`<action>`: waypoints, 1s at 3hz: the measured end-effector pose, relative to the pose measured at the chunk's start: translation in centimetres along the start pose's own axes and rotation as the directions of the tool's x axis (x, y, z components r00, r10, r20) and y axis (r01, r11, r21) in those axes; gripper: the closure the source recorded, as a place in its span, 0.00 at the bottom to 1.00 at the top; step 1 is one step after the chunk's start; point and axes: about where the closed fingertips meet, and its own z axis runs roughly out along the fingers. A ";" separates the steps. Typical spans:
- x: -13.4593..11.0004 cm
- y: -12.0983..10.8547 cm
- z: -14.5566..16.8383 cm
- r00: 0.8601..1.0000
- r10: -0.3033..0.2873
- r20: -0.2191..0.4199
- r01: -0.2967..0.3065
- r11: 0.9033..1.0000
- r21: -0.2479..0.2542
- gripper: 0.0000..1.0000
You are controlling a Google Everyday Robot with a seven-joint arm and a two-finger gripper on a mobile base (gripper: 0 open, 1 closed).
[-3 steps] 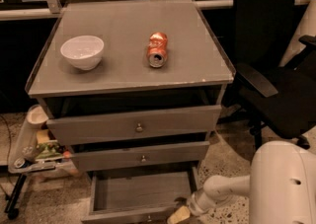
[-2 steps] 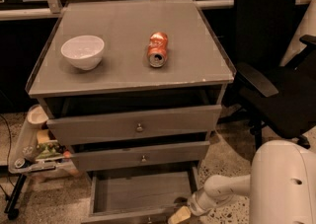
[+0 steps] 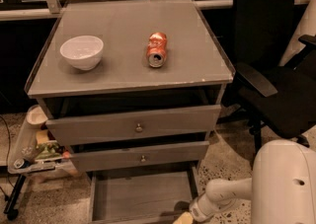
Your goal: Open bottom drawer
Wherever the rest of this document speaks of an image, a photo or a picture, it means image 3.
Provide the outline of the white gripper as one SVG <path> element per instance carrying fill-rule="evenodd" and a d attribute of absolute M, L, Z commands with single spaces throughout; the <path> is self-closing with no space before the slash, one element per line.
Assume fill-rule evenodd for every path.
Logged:
<path fill-rule="evenodd" d="M 202 194 L 194 199 L 189 206 L 189 212 L 182 213 L 173 224 L 193 224 L 203 222 L 219 213 L 225 206 L 218 202 L 211 201 L 206 194 Z"/>

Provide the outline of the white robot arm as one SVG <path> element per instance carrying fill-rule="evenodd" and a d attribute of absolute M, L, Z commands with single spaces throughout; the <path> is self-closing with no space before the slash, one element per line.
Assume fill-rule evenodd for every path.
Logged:
<path fill-rule="evenodd" d="M 316 151 L 287 140 L 265 144 L 250 178 L 209 181 L 173 224 L 201 223 L 239 199 L 251 202 L 251 224 L 316 224 Z"/>

